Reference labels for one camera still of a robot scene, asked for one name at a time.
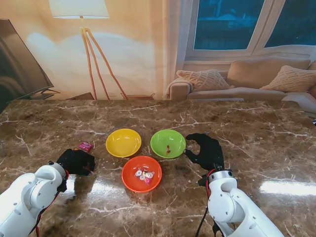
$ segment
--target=window pane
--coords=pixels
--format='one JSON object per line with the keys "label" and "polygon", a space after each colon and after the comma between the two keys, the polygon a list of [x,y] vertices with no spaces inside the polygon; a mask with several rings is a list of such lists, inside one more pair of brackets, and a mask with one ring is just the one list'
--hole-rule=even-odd
{"label": "window pane", "polygon": [[247,49],[264,0],[200,0],[194,49]]}
{"label": "window pane", "polygon": [[316,0],[287,0],[266,47],[316,45]]}

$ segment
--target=wooden lamp leg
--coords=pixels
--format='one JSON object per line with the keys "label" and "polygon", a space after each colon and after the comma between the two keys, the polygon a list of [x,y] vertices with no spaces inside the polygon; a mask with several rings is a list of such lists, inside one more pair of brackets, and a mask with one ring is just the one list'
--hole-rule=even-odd
{"label": "wooden lamp leg", "polygon": [[106,88],[105,88],[105,85],[104,85],[104,83],[103,83],[103,80],[102,80],[102,77],[101,77],[101,74],[100,74],[100,70],[99,70],[99,66],[98,66],[98,62],[97,62],[97,58],[96,58],[96,56],[95,56],[95,54],[94,54],[93,47],[92,47],[91,42],[90,42],[90,40],[89,40],[89,37],[88,37],[88,35],[87,35],[86,29],[87,29],[87,28],[85,28],[85,29],[83,30],[83,31],[84,31],[85,40],[87,41],[87,43],[88,43],[88,45],[89,45],[89,48],[90,48],[90,50],[91,50],[91,54],[92,54],[92,57],[93,57],[93,60],[94,60],[95,68],[97,69],[97,73],[98,73],[100,82],[101,82],[101,84],[102,84],[103,90],[104,90],[105,94],[107,95],[108,100],[110,100],[110,97],[109,97],[109,95],[108,95],[108,92],[107,92],[107,90],[106,90]]}
{"label": "wooden lamp leg", "polygon": [[82,40],[83,40],[83,43],[84,43],[85,52],[86,52],[86,55],[87,55],[88,66],[89,66],[89,74],[90,74],[90,79],[91,79],[91,84],[92,84],[93,95],[94,95],[94,99],[97,100],[98,99],[97,98],[97,93],[95,92],[94,81],[93,81],[93,76],[92,76],[90,54],[89,54],[87,42],[85,40],[85,33],[84,32],[85,32],[84,28],[81,28],[81,37],[82,37]]}
{"label": "wooden lamp leg", "polygon": [[95,40],[93,34],[91,33],[91,30],[90,30],[89,28],[86,28],[86,31],[89,33],[89,35],[90,35],[92,41],[94,42],[95,46],[97,46],[98,50],[100,51],[100,54],[102,55],[102,58],[103,58],[104,62],[106,63],[106,65],[107,65],[107,67],[108,67],[108,69],[109,69],[109,72],[110,72],[111,76],[113,77],[114,81],[116,82],[116,84],[118,85],[119,89],[121,90],[121,92],[122,92],[124,98],[125,98],[126,100],[128,100],[128,97],[126,96],[126,94],[125,94],[125,92],[123,91],[121,85],[119,84],[118,80],[117,80],[116,77],[114,76],[114,74],[113,74],[113,72],[112,72],[112,69],[111,69],[111,67],[110,67],[110,64],[109,64],[108,60],[106,59],[106,57],[105,57],[105,55],[104,55],[104,53],[103,53],[103,51],[102,51],[100,45],[98,44],[98,42]]}

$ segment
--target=brown marble table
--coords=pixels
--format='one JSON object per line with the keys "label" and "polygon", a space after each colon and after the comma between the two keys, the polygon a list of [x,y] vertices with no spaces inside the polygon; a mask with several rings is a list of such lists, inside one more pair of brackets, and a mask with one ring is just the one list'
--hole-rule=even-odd
{"label": "brown marble table", "polygon": [[[129,158],[105,148],[107,136],[132,128],[137,155],[156,158],[162,181],[150,193],[125,188]],[[15,101],[0,115],[0,193],[82,141],[94,144],[92,176],[70,176],[68,190],[44,213],[43,237],[192,237],[205,211],[205,170],[184,155],[157,157],[151,136],[161,129],[184,136],[205,132],[220,141],[226,168],[287,237],[316,233],[316,129],[294,102]],[[198,151],[193,142],[188,147]],[[212,236],[206,218],[200,236]]]}

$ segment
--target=television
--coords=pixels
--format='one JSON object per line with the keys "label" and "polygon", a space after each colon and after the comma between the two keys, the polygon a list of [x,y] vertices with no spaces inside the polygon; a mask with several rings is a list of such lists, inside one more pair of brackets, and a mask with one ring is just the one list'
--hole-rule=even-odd
{"label": "television", "polygon": [[8,19],[0,19],[0,111],[8,101],[30,99],[53,87]]}

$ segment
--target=yellow bowl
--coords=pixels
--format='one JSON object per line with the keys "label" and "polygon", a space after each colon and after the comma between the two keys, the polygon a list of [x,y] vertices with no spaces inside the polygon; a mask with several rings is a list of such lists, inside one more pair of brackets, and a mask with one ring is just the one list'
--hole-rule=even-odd
{"label": "yellow bowl", "polygon": [[129,157],[139,150],[141,144],[142,139],[136,131],[123,128],[112,132],[105,146],[115,157]]}

